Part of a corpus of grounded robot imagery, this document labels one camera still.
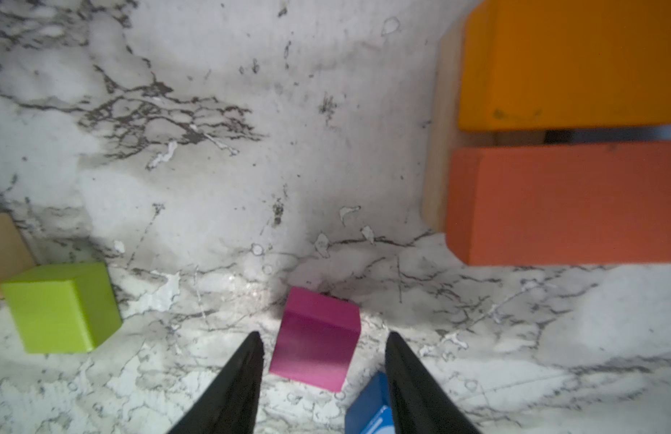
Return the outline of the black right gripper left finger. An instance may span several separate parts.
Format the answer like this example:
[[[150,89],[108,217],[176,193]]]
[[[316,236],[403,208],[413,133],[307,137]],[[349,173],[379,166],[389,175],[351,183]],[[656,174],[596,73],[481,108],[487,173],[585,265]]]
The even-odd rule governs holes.
[[[170,432],[254,432],[263,366],[263,341],[259,332],[253,331]]]

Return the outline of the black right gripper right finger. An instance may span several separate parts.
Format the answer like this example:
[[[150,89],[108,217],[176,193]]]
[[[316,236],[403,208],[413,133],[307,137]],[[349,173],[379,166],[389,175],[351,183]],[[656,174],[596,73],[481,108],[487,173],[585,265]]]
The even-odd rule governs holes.
[[[385,370],[397,433],[480,434],[397,332],[386,341]]]

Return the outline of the blue number cube block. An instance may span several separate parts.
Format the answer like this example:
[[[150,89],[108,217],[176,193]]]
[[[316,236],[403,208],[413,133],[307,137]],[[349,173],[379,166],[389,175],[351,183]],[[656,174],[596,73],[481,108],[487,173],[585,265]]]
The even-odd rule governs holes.
[[[395,434],[388,378],[378,372],[346,412],[345,434]]]

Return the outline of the magenta cube block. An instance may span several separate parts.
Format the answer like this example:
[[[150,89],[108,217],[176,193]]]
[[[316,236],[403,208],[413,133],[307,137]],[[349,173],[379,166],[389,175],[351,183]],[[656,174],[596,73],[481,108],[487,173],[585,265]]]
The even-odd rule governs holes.
[[[341,392],[361,335],[359,306],[309,289],[288,294],[269,372]]]

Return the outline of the red rectangular block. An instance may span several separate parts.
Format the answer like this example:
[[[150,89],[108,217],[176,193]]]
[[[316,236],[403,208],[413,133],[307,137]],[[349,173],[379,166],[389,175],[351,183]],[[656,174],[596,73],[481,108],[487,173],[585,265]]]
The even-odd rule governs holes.
[[[445,239],[469,266],[671,263],[671,140],[457,150]]]

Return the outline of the orange rectangular block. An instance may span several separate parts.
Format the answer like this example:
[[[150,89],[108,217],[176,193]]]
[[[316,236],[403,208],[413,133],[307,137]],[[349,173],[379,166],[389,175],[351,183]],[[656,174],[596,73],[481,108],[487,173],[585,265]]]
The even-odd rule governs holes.
[[[463,130],[671,125],[671,1],[483,1],[463,41]]]

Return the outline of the light blue rectangular block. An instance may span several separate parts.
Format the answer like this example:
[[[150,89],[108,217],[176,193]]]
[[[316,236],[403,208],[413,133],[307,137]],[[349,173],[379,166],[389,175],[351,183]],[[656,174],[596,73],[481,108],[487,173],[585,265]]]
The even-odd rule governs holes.
[[[583,144],[671,140],[671,125],[657,127],[556,129],[545,133],[545,144]]]

